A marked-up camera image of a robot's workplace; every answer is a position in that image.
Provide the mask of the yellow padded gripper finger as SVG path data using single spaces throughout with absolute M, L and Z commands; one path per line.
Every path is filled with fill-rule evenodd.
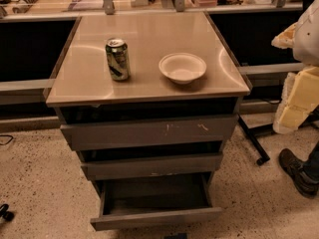
M 309 53 L 302 54 L 295 43 L 300 40 L 297 31 L 298 24 L 293 23 L 271 41 L 276 48 L 292 49 L 295 59 L 305 65 L 297 74 L 288 73 L 284 81 L 281 102 L 272 126 L 275 132 L 281 134 L 297 130 L 319 106 L 318 53 L 314 57 Z

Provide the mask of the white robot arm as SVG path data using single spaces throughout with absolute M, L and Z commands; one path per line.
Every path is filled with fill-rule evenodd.
M 319 106 L 319 0 L 314 0 L 271 45 L 290 48 L 294 59 L 304 65 L 299 73 L 287 75 L 275 114 L 274 131 L 286 134 L 297 130 Z

